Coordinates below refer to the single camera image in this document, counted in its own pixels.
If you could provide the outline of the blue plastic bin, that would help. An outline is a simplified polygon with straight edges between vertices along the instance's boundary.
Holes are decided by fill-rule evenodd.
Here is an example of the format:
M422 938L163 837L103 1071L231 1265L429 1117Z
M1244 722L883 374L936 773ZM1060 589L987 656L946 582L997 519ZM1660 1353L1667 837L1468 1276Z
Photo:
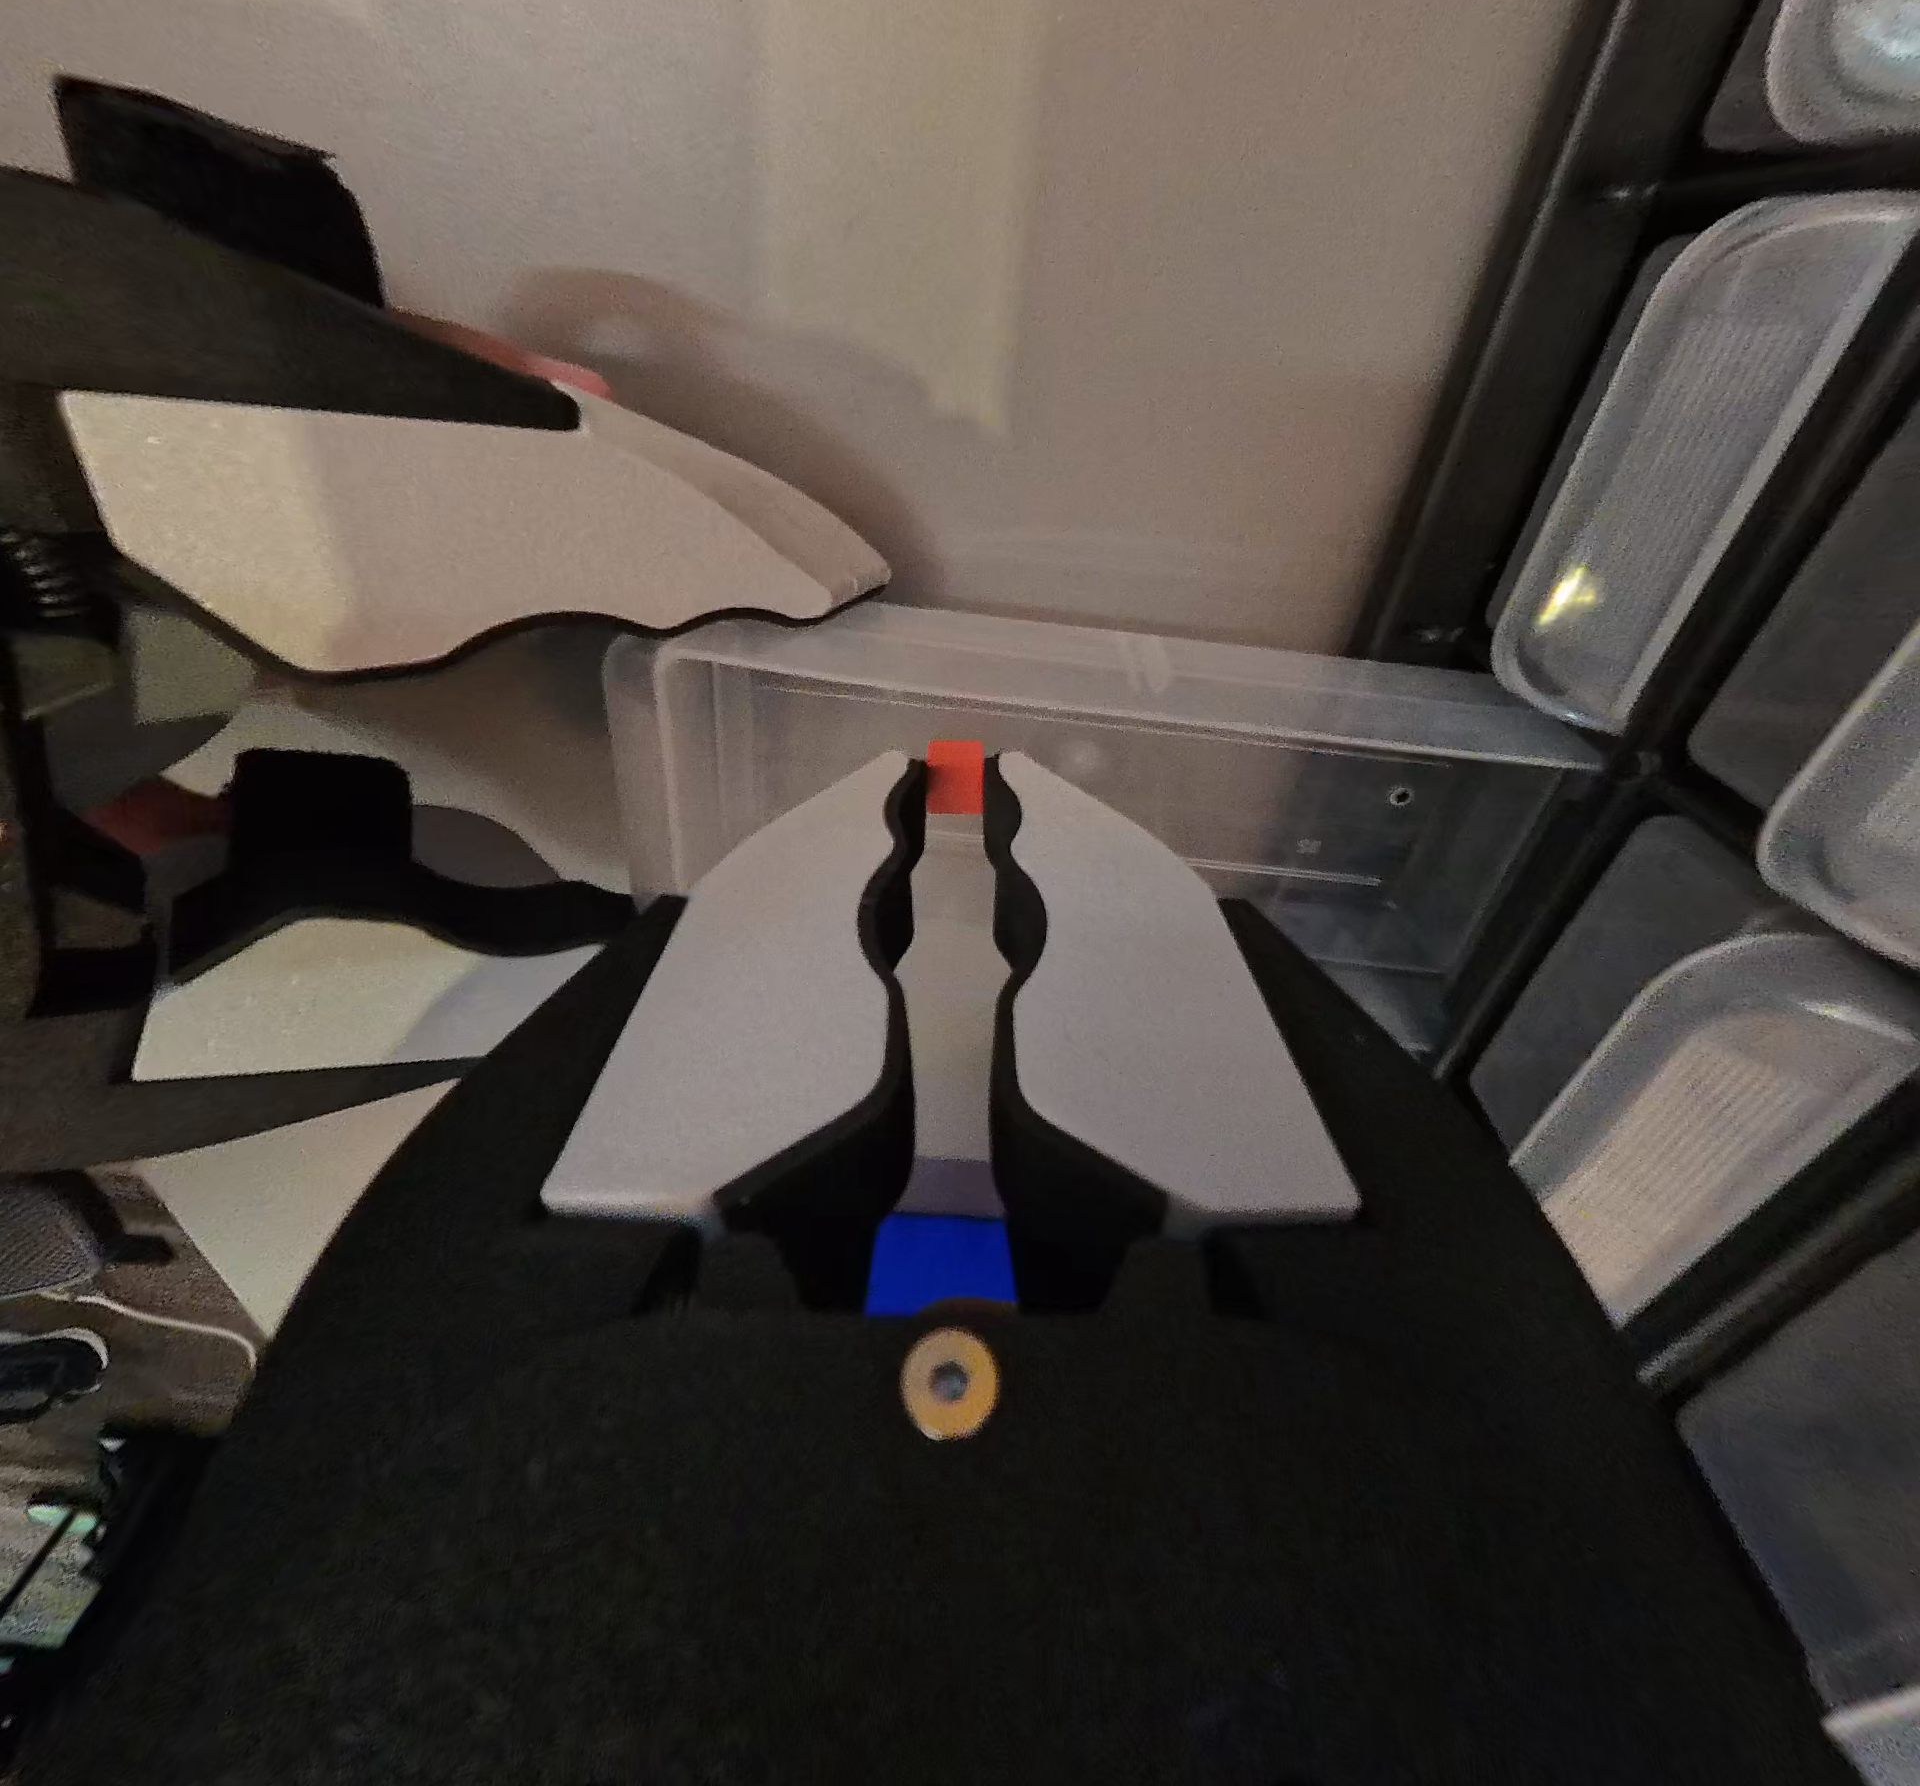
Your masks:
M879 1226L861 1309L870 1322L911 1322L946 1308L1019 1308L1008 1226L973 1212L886 1212Z

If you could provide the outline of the person's left hand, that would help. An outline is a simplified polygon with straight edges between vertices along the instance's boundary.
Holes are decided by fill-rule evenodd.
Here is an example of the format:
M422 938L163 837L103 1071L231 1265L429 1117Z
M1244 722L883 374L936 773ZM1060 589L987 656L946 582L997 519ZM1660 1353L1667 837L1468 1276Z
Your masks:
M429 316L418 316L418 310L391 310L391 318L403 318L407 329L418 329L424 338L440 338L440 343L449 343L449 349L463 349L469 361L500 365L514 374L613 399L613 386L599 370L590 370L590 365L552 361L552 356L520 349L520 343L514 343L500 334L486 334L486 329L469 329L469 322L458 322L458 318L429 318Z

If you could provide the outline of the clear plastic drawer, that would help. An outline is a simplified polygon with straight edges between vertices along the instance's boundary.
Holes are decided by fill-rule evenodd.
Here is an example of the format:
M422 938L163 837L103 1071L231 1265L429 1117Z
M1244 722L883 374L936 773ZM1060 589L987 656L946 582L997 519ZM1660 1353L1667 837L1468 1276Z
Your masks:
M688 893L869 758L1019 750L1143 825L1216 898L1428 1060L1480 933L1603 754L1489 672L861 600L603 656L637 898Z

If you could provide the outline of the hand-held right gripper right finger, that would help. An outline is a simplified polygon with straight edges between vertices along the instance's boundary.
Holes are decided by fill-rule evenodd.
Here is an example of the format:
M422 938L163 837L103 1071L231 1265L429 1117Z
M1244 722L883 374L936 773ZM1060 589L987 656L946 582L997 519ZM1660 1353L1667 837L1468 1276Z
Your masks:
M1334 1129L1216 893L1152 830L1008 750L981 762L987 1145L1019 1308L1087 1317L1137 1247L1352 1226Z

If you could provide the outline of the black office chair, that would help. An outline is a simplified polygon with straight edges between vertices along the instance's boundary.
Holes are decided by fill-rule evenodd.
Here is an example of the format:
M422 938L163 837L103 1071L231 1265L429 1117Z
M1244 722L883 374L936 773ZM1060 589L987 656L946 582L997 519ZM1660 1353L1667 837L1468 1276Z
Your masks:
M84 1172L0 1178L0 1298L99 1279L119 1240L119 1211Z

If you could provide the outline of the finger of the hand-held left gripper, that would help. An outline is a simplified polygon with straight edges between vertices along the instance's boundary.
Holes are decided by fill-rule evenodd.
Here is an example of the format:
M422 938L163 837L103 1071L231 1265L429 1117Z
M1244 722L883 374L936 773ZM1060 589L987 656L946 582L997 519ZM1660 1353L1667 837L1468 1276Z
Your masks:
M384 1061L464 1061L559 997L637 916L633 893L566 887L530 951L300 916L238 951L159 981L132 1042L132 1082L260 1078Z
M574 428L63 390L120 563L316 679L590 615L827 623L886 555L790 480L561 390Z

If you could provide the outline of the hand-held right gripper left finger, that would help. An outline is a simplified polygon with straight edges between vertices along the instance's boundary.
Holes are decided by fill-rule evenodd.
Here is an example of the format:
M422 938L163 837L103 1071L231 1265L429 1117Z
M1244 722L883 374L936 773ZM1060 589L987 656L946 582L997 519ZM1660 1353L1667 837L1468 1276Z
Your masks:
M899 981L915 860L924 762L886 750L712 866L542 1211L759 1235L809 1309L861 1309L915 1154Z

